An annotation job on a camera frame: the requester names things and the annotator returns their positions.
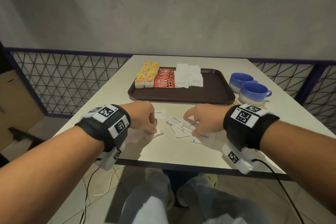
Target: floor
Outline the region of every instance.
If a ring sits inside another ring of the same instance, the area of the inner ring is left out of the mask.
[[[66,119],[55,119],[48,117],[41,124],[37,124],[37,126],[32,128],[30,132],[34,135],[40,134],[42,138],[47,137],[51,127],[54,130],[58,130],[66,122]],[[15,142],[1,153],[10,160],[13,160],[23,154],[29,147],[29,144],[28,141]],[[118,169],[111,179],[113,171],[119,167],[115,165],[109,171],[99,169],[92,176],[88,189],[89,196],[105,192],[109,187],[110,181],[111,186],[105,195],[89,199],[85,224],[117,223],[125,199],[134,187],[145,181],[144,168],[130,166]],[[95,164],[90,167],[81,182],[48,224],[79,224],[88,181],[97,168]],[[284,181],[283,184],[306,224],[336,223],[336,217],[317,203],[295,182]],[[300,223],[277,181],[221,175],[218,177],[217,188],[237,197],[248,198],[257,202],[273,217],[275,224]],[[187,209],[173,207],[168,211],[167,216],[170,224],[201,223]]]

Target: forearm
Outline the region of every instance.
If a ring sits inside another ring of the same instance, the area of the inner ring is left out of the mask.
[[[1,222],[47,223],[103,148],[73,127],[1,168]]]
[[[294,181],[336,213],[336,140],[282,121],[263,135],[260,149]]]

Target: ceramic mug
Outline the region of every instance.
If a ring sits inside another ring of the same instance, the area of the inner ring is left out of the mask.
[[[266,86],[260,83],[245,82],[241,85],[238,100],[255,106],[263,106],[265,98],[272,95]]]
[[[245,82],[258,83],[258,81],[255,81],[253,77],[250,76],[249,74],[233,73],[230,78],[229,86],[233,90],[233,92],[239,93],[242,87],[242,84]]]

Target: wire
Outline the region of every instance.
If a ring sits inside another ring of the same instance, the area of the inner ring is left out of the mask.
[[[103,196],[103,195],[105,195],[107,192],[109,192],[110,187],[111,187],[111,183],[112,183],[112,177],[113,177],[114,173],[115,173],[118,169],[120,169],[120,168],[122,168],[122,167],[118,167],[117,169],[115,169],[115,170],[113,171],[113,173],[112,173],[112,175],[111,175],[110,185],[109,185],[109,187],[108,187],[108,189],[107,189],[106,192],[101,193],[101,194],[96,194],[96,195],[89,196],[89,197],[85,200],[85,204],[84,204],[84,208],[83,208],[83,219],[81,220],[80,224],[84,224],[84,222],[85,222],[85,218],[86,218],[86,202],[89,200],[90,197]]]
[[[87,196],[88,196],[89,185],[90,185],[91,178],[92,178],[92,176],[95,174],[95,172],[98,171],[99,168],[100,168],[100,167],[98,167],[98,168],[96,169],[96,171],[94,171],[94,172],[92,173],[92,175],[90,176],[89,182],[87,183],[87,187],[86,187],[86,196],[85,196],[85,200],[87,199]],[[82,223],[82,219],[83,219],[83,217],[84,217],[84,211],[83,211],[83,213],[82,213],[82,217],[81,217],[81,220],[79,221],[79,223]]]
[[[288,197],[289,201],[291,202],[291,204],[292,204],[292,206],[293,206],[293,208],[294,208],[297,216],[299,216],[299,219],[300,219],[301,223],[305,224],[305,222],[303,221],[303,219],[302,219],[299,211],[296,209],[296,206],[294,205],[294,202],[292,201],[291,197],[288,195],[285,187],[282,185],[282,183],[281,183],[280,179],[278,178],[277,174],[273,171],[273,169],[266,162],[264,162],[264,161],[262,161],[260,159],[256,159],[256,158],[252,160],[252,162],[255,162],[255,161],[259,161],[259,162],[263,163],[265,166],[267,166],[272,171],[272,173],[274,174],[275,178],[278,180],[280,186],[282,187],[283,191],[285,192],[286,196]]]

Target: white cable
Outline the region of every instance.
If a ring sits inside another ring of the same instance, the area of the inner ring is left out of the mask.
[[[113,173],[112,173],[112,175],[111,175],[110,185],[109,185],[109,187],[108,187],[108,189],[107,189],[106,192],[101,193],[101,194],[97,194],[97,195],[89,196],[89,197],[85,200],[85,204],[84,204],[84,208],[83,208],[83,213],[84,213],[84,214],[83,214],[83,219],[82,219],[82,221],[81,221],[80,224],[84,224],[84,221],[85,221],[85,218],[86,218],[86,202],[89,200],[90,197],[103,196],[103,195],[105,195],[107,192],[109,192],[110,187],[111,187],[111,183],[112,183],[112,177],[113,177],[114,173],[115,173],[119,168],[122,168],[122,167],[118,167],[116,170],[113,171]]]

